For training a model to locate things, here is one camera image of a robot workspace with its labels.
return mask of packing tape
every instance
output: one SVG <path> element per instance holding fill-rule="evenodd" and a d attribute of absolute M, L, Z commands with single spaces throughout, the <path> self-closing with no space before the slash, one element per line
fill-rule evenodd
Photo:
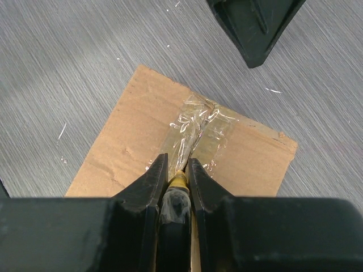
<path fill-rule="evenodd" d="M 183 170 L 190 157 L 197 158 L 212 177 L 228 135 L 239 114 L 203 96 L 194 94 L 170 123 L 160 153 L 168 153 L 169 178 Z"/>

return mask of cardboard piece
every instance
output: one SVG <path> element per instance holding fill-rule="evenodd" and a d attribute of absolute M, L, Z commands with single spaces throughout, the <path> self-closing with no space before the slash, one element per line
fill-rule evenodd
<path fill-rule="evenodd" d="M 67 197 L 111 197 L 145 173 L 160 153 L 170 123 L 185 101 L 196 95 L 189 88 L 139 66 L 74 178 Z M 297 143 L 283 133 L 238 116 L 225 147 L 214 157 L 204 142 L 193 153 L 202 164 L 213 162 L 212 177 L 234 195 L 275 196 Z"/>

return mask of yellow nozzle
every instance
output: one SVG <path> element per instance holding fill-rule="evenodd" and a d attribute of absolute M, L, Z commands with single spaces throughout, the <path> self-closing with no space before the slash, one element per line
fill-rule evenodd
<path fill-rule="evenodd" d="M 188 180 L 185 173 L 181 170 L 176 171 L 175 176 L 171 179 L 169 187 L 180 187 L 188 189 Z"/>

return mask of black plastic part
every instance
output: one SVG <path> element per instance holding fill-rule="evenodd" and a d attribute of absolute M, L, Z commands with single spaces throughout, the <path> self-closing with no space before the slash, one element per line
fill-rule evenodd
<path fill-rule="evenodd" d="M 167 154 L 110 199 L 0 199 L 0 271 L 153 271 Z"/>
<path fill-rule="evenodd" d="M 247 66 L 264 63 L 305 0 L 207 0 Z"/>
<path fill-rule="evenodd" d="M 9 197 L 9 194 L 4 186 L 4 183 L 0 180 L 0 198 Z"/>
<path fill-rule="evenodd" d="M 363 219 L 349 202 L 234 197 L 188 165 L 203 272 L 363 271 Z"/>

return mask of gray metal surface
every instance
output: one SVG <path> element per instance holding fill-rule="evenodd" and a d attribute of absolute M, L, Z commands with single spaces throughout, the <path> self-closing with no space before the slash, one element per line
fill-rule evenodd
<path fill-rule="evenodd" d="M 0 176 L 11 196 L 66 192 L 143 63 L 298 141 L 281 196 L 363 210 L 361 1 L 307 1 L 253 70 L 204 1 L 177 3 L 0 0 Z"/>

